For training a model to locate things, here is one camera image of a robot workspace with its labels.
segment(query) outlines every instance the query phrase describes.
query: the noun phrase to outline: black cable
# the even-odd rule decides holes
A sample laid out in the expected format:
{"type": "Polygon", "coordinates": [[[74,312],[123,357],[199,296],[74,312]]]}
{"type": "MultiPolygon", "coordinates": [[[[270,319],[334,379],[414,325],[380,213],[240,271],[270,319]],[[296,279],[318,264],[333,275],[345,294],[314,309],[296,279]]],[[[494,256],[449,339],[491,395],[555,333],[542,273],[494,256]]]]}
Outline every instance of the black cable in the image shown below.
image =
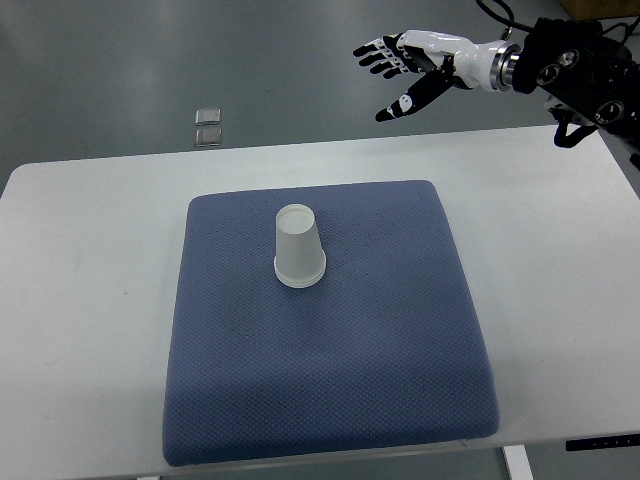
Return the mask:
{"type": "Polygon", "coordinates": [[[533,27],[530,27],[528,25],[524,25],[522,23],[518,23],[515,22],[513,20],[514,16],[513,16],[513,11],[511,10],[511,8],[509,8],[509,5],[507,5],[505,2],[503,2],[502,0],[493,0],[496,4],[498,4],[500,7],[502,7],[502,9],[507,13],[507,15],[509,16],[509,18],[504,18],[501,17],[500,15],[498,15],[496,12],[494,12],[493,10],[491,10],[489,7],[487,7],[484,3],[483,0],[476,0],[476,3],[478,4],[478,6],[484,11],[484,13],[486,13],[487,15],[489,15],[491,18],[493,18],[494,20],[496,20],[497,22],[502,23],[503,25],[506,25],[508,27],[513,27],[513,28],[517,28],[518,30],[522,30],[524,32],[527,33],[531,33],[533,32],[533,27]]]}
{"type": "Polygon", "coordinates": [[[625,43],[627,40],[629,40],[629,37],[633,34],[639,23],[640,17],[636,18],[631,25],[628,25],[627,28],[624,29],[624,38],[622,39],[622,43],[625,43]]]}
{"type": "Polygon", "coordinates": [[[629,40],[629,37],[633,34],[633,32],[635,31],[635,29],[638,27],[638,24],[640,23],[640,17],[636,18],[635,21],[629,25],[628,23],[616,23],[615,25],[611,25],[609,28],[607,28],[606,30],[604,30],[602,32],[602,35],[606,35],[607,33],[615,30],[616,28],[624,28],[624,38],[622,39],[622,41],[620,43],[624,44],[626,43],[627,40],[629,40]]]}

